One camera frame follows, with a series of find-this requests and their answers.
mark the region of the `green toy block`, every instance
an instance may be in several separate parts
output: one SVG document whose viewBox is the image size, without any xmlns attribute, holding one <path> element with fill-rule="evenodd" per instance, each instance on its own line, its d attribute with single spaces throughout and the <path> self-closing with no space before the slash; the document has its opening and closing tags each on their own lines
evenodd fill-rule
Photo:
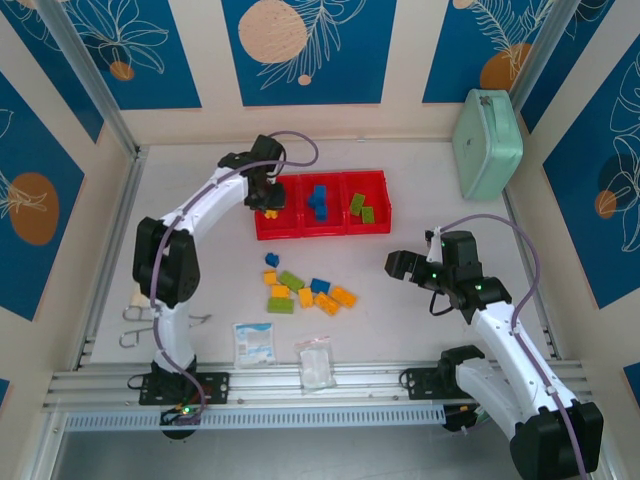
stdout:
<svg viewBox="0 0 640 480">
<path fill-rule="evenodd" d="M 363 205 L 364 205 L 364 195 L 362 195 L 361 193 L 354 194 L 353 198 L 351 199 L 351 206 L 349 207 L 349 210 L 351 210 L 351 215 L 355 215 L 355 216 L 360 215 Z"/>
<path fill-rule="evenodd" d="M 376 223 L 373 207 L 362 207 L 362 223 Z"/>
<path fill-rule="evenodd" d="M 291 298 L 271 297 L 267 303 L 269 313 L 293 313 L 293 300 Z"/>
<path fill-rule="evenodd" d="M 280 276 L 278 277 L 278 281 L 281 284 L 289 287 L 289 290 L 294 293 L 298 293 L 298 290 L 304 288 L 304 282 L 287 270 L 280 274 Z"/>
</svg>

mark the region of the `orange circle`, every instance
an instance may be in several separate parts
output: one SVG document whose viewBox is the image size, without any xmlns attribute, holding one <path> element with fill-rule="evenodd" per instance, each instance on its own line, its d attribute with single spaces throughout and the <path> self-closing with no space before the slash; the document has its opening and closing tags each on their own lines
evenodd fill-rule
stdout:
<svg viewBox="0 0 640 480">
<path fill-rule="evenodd" d="M 281 63 L 307 44 L 307 27 L 300 14 L 282 0 L 254 3 L 238 23 L 240 43 L 256 62 Z"/>
<path fill-rule="evenodd" d="M 602 218 L 613 217 L 616 213 L 616 196 L 609 190 L 603 190 L 596 197 L 596 213 Z"/>
<path fill-rule="evenodd" d="M 39 173 L 23 173 L 9 187 L 11 225 L 31 245 L 42 246 L 56 233 L 60 205 L 56 188 Z"/>
<path fill-rule="evenodd" d="M 518 43 L 495 54 L 482 68 L 480 86 L 488 90 L 510 90 L 529 50 L 530 43 Z"/>
<path fill-rule="evenodd" d="M 131 68 L 131 65 L 119 60 L 113 62 L 109 66 L 109 71 L 111 72 L 111 75 L 116 77 L 118 80 L 122 80 L 123 82 L 128 82 L 129 80 L 133 79 L 134 76 L 134 71 L 133 68 Z"/>
</svg>

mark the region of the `white table surface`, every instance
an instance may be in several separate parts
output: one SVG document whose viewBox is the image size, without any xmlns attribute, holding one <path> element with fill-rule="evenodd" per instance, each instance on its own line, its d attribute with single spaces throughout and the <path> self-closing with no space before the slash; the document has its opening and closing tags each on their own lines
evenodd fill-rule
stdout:
<svg viewBox="0 0 640 480">
<path fill-rule="evenodd" d="M 310 158 L 308 145 L 283 142 L 290 160 Z M 468 203 L 461 198 L 450 143 L 322 141 L 319 147 L 321 157 L 313 168 L 287 168 L 284 173 L 383 169 L 393 208 L 391 234 L 259 242 L 253 212 L 236 205 L 198 247 L 202 278 L 191 313 L 213 315 L 208 323 L 191 330 L 198 361 L 232 362 L 232 325 L 254 322 L 274 323 L 276 357 L 282 363 L 296 360 L 296 342 L 325 335 L 331 337 L 337 362 L 435 360 L 442 350 L 465 344 L 477 344 L 492 357 L 459 312 L 432 317 L 431 292 L 390 278 L 383 267 L 389 252 L 406 249 L 425 253 L 425 229 L 473 213 L 506 217 L 502 199 Z M 151 362 L 155 345 L 150 332 L 142 334 L 135 348 L 118 345 L 123 332 L 137 328 L 123 321 L 122 311 L 134 290 L 131 267 L 138 222 L 145 216 L 159 218 L 172 211 L 210 177 L 220 158 L 249 148 L 247 144 L 215 144 L 150 149 L 92 362 Z M 485 275 L 500 278 L 514 301 L 522 298 L 529 284 L 512 231 L 491 220 L 474 220 L 459 228 L 473 232 Z M 280 256 L 278 270 L 290 270 L 307 284 L 317 277 L 355 293 L 355 308 L 329 317 L 316 307 L 302 309 L 294 296 L 293 315 L 267 313 L 269 289 L 263 284 L 262 272 L 269 268 L 264 262 L 268 252 Z M 440 297 L 436 308 L 447 306 Z M 548 356 L 532 303 L 521 319 L 534 343 Z"/>
</svg>

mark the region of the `scissors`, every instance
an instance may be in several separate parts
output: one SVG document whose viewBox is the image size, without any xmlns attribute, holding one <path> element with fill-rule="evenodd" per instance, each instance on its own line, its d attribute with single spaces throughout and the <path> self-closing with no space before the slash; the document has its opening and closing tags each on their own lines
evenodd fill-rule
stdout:
<svg viewBox="0 0 640 480">
<path fill-rule="evenodd" d="M 122 312 L 122 318 L 126 322 L 146 322 L 153 323 L 153 314 L 151 313 L 151 308 L 149 307 L 140 307 L 138 305 L 129 305 Z M 191 320 L 196 320 L 193 323 L 189 324 L 189 328 L 197 327 L 198 325 L 202 325 L 204 322 L 211 318 L 211 314 L 208 315 L 189 315 Z M 143 332 L 149 332 L 153 330 L 153 326 L 138 328 L 135 330 L 128 330 L 120 335 L 120 339 L 118 343 L 122 348 L 133 348 L 137 347 L 140 343 L 140 334 Z"/>
</svg>

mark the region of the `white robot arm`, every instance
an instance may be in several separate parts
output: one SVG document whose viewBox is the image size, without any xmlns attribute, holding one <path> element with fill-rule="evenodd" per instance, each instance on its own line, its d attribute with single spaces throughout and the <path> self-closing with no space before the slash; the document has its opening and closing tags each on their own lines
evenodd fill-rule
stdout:
<svg viewBox="0 0 640 480">
<path fill-rule="evenodd" d="M 169 227 L 177 220 L 174 230 L 188 232 L 198 247 L 204 236 L 215 223 L 234 205 L 244 201 L 249 193 L 247 177 L 236 175 L 218 185 L 220 178 L 233 172 L 230 168 L 217 168 L 213 176 L 191 198 L 180 207 L 162 217 L 161 222 Z M 162 300 L 156 301 L 159 316 L 159 335 L 164 351 L 181 368 L 187 369 L 195 359 L 195 353 L 189 340 L 189 304 L 190 300 L 178 303 L 170 308 Z M 155 362 L 168 372 L 177 373 L 162 352 L 156 352 Z"/>
<path fill-rule="evenodd" d="M 188 401 L 194 387 L 203 397 L 202 385 L 196 379 L 188 320 L 190 299 L 200 281 L 196 247 L 222 215 L 239 202 L 252 210 L 284 208 L 284 187 L 273 175 L 284 153 L 282 145 L 272 138 L 276 134 L 260 135 L 250 152 L 230 153 L 183 205 L 159 220 L 147 217 L 138 225 L 133 278 L 151 301 L 158 344 L 151 373 L 143 376 L 143 390 L 149 393 L 145 398 L 156 399 L 159 405 Z M 315 162 L 318 153 L 312 145 L 316 157 L 309 164 Z"/>
<path fill-rule="evenodd" d="M 598 466 L 603 418 L 593 403 L 580 403 L 558 379 L 524 330 L 500 280 L 485 277 L 476 242 L 467 231 L 428 231 L 427 256 L 406 250 L 389 254 L 387 273 L 449 297 L 487 343 L 504 376 L 475 346 L 442 353 L 436 369 L 410 369 L 410 398 L 470 396 L 510 440 L 511 456 L 525 480 L 554 480 Z"/>
</svg>

